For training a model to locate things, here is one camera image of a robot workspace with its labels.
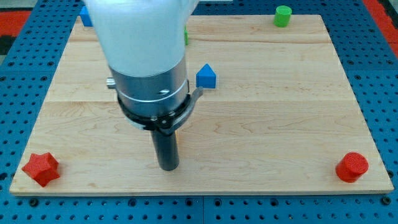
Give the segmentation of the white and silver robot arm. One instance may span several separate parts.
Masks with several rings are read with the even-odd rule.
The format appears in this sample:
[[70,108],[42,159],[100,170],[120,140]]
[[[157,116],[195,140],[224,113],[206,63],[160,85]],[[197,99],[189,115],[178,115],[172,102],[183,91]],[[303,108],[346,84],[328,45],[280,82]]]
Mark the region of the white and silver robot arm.
[[123,113],[145,130],[172,132],[201,95],[190,95],[184,27],[198,0],[85,0]]

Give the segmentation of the green block behind arm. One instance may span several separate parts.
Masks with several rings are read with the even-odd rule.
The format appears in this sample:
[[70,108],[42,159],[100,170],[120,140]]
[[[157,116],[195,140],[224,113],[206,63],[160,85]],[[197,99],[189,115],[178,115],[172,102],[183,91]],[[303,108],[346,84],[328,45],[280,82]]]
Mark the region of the green block behind arm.
[[184,42],[185,46],[189,45],[189,34],[186,26],[184,26]]

